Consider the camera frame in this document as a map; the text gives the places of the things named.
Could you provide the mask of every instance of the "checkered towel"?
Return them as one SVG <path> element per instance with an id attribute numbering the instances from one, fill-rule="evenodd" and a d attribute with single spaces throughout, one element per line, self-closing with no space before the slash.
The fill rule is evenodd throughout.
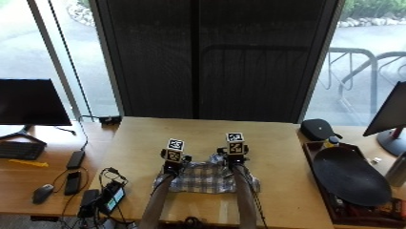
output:
<path id="1" fill-rule="evenodd" d="M 222 164 L 222 157 L 212 155 L 208 162 L 190 162 L 186 164 L 184 172 L 172 181 L 170 192 L 189 193 L 234 193 L 236 184 L 232 172 Z M 252 183 L 254 191 L 260 191 L 258 179 L 246 170 L 245 177 Z M 162 173 L 158 174 L 153 189 L 162 181 Z"/>

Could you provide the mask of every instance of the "wooden desk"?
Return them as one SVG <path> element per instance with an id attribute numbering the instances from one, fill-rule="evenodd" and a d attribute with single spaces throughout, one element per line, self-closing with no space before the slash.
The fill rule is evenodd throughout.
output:
<path id="1" fill-rule="evenodd" d="M 375 157 L 381 158 L 382 161 L 374 165 L 371 165 L 375 170 L 385 175 L 389 169 L 393 166 L 395 161 L 395 157 L 386 152 L 386 150 L 381 147 L 377 136 L 363 136 L 363 132 L 366 127 L 361 126 L 335 126 L 334 132 L 343 136 L 341 142 L 357 145 L 365 155 L 365 158 L 371 161 Z M 297 131 L 297 135 L 299 137 L 301 142 L 309 142 L 302 133 Z M 399 188 L 393 188 L 393 196 L 395 198 L 406 199 L 406 184 Z M 350 226 L 350 225 L 335 225 L 335 228 L 358 228 L 358 229 L 377 229 L 377 227 L 361 227 L 361 226 Z"/>
<path id="2" fill-rule="evenodd" d="M 113 167 L 129 180 L 120 205 L 124 217 L 140 219 L 144 214 L 169 138 L 185 141 L 185 154 L 193 161 L 206 161 L 225 146 L 230 132 L 241 132 L 250 147 L 246 166 L 261 182 L 258 198 L 268 226 L 333 228 L 295 127 L 286 123 L 125 117 L 98 169 Z M 98 187 L 94 179 L 92 188 Z M 236 194 L 170 193 L 161 219 L 178 222 L 190 216 L 214 224 L 238 224 Z"/>
<path id="3" fill-rule="evenodd" d="M 49 167 L 41 168 L 9 162 L 4 158 L 0 159 L 0 214 L 32 216 L 60 216 L 63 214 L 69 200 L 69 197 L 64 196 L 64 187 L 40 205 L 32 203 L 32 195 L 33 191 L 43 184 L 52 183 L 56 176 L 67 169 L 65 166 L 72 152 L 77 151 L 85 143 L 85 137 L 78 123 L 72 122 L 72 124 L 73 126 L 67 127 L 67 129 L 75 130 L 76 135 L 57 130 L 53 127 L 37 126 L 31 130 L 31 134 L 48 143 L 37 161 L 47 162 Z M 16 126 L 1 126 L 0 135 L 13 133 L 20 128 Z M 84 129 L 89 137 L 89 143 L 85 148 L 86 155 L 82 166 L 89 170 L 89 187 L 117 126 L 101 127 L 100 123 L 84 123 Z M 63 185 L 65 177 L 63 176 L 57 180 L 56 189 Z M 64 216 L 76 216 L 80 201 L 81 193 L 69 202 Z"/>

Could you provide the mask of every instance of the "black curtain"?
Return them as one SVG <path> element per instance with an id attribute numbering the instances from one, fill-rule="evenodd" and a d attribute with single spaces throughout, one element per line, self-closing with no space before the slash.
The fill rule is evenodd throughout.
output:
<path id="1" fill-rule="evenodd" d="M 98 0 L 124 114 L 295 122 L 337 0 Z"/>

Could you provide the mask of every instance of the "computer monitor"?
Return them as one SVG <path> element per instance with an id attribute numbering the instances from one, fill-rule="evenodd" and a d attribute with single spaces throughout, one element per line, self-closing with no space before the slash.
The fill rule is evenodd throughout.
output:
<path id="1" fill-rule="evenodd" d="M 0 139 L 23 136 L 43 144 L 28 135 L 33 125 L 72 125 L 51 79 L 0 79 L 0 125 L 24 125 Z"/>
<path id="2" fill-rule="evenodd" d="M 363 136 L 378 133 L 383 149 L 394 156 L 406 152 L 406 82 L 397 82 L 393 91 L 365 130 Z"/>

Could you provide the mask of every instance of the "glass door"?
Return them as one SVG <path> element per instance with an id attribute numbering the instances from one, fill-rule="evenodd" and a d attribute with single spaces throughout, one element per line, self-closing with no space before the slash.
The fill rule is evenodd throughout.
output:
<path id="1" fill-rule="evenodd" d="M 0 0 L 0 77 L 51 78 L 68 114 L 117 115 L 90 6 Z"/>
<path id="2" fill-rule="evenodd" d="M 346 1 L 305 119 L 367 125 L 406 80 L 406 3 Z"/>

